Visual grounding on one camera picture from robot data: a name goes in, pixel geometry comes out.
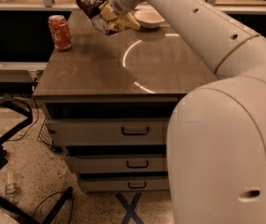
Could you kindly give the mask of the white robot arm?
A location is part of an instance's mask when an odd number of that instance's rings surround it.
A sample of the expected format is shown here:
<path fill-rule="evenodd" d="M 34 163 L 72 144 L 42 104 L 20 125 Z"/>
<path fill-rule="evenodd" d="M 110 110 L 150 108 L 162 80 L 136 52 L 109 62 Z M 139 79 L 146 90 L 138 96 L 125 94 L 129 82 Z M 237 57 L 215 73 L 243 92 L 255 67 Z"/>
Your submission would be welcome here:
<path fill-rule="evenodd" d="M 266 224 L 266 38 L 202 0 L 150 3 L 217 81 L 189 92 L 167 131 L 175 224 Z"/>

